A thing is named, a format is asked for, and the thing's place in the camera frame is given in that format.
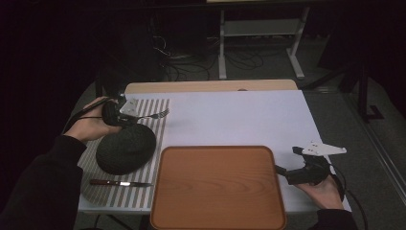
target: person's left hand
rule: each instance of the person's left hand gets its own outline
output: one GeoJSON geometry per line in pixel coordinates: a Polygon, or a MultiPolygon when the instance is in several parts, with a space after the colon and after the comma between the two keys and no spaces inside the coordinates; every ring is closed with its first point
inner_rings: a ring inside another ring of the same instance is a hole
{"type": "MultiPolygon", "coordinates": [[[[88,107],[94,104],[103,97],[97,98],[93,102],[85,106],[88,107]]],[[[82,117],[92,117],[77,120],[72,127],[64,133],[66,136],[74,137],[81,142],[97,140],[107,134],[119,132],[122,128],[120,126],[108,126],[102,120],[102,105],[90,110],[82,117]]]]}

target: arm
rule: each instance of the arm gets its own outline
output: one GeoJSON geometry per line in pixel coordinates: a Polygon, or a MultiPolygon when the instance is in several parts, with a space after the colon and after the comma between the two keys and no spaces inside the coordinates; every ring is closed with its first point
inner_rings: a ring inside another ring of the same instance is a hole
{"type": "MultiPolygon", "coordinates": [[[[101,106],[86,114],[101,115],[101,106]]],[[[0,216],[0,229],[73,229],[82,177],[77,163],[86,149],[82,142],[119,130],[102,119],[75,122],[21,174],[0,216]]]]}
{"type": "Polygon", "coordinates": [[[299,184],[296,187],[310,196],[321,209],[317,212],[319,221],[310,228],[311,230],[358,229],[351,212],[344,209],[337,185],[331,175],[318,185],[299,184]]]}

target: knife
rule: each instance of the knife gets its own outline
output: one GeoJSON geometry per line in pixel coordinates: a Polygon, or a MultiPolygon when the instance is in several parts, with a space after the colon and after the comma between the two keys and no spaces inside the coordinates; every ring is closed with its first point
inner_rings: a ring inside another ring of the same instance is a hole
{"type": "Polygon", "coordinates": [[[152,184],[150,184],[150,183],[122,182],[122,181],[99,180],[99,179],[91,179],[90,184],[91,185],[127,186],[127,187],[148,187],[148,186],[152,186],[152,184]]]}

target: black sleeve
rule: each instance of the black sleeve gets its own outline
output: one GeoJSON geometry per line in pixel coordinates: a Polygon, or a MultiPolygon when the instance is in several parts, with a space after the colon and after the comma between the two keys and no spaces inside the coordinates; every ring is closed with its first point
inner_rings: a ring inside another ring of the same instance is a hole
{"type": "Polygon", "coordinates": [[[21,174],[0,215],[0,229],[69,229],[78,212],[83,171],[78,161],[86,146],[59,136],[46,155],[21,174]]]}
{"type": "Polygon", "coordinates": [[[352,213],[339,209],[321,209],[317,211],[319,221],[309,230],[357,230],[352,213]]]}

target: knife handle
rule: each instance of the knife handle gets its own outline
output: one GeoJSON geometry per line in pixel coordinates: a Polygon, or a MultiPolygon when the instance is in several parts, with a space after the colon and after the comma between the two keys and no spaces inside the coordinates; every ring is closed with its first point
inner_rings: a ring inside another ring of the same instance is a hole
{"type": "Polygon", "coordinates": [[[120,181],[91,179],[91,185],[120,185],[120,181]]]}

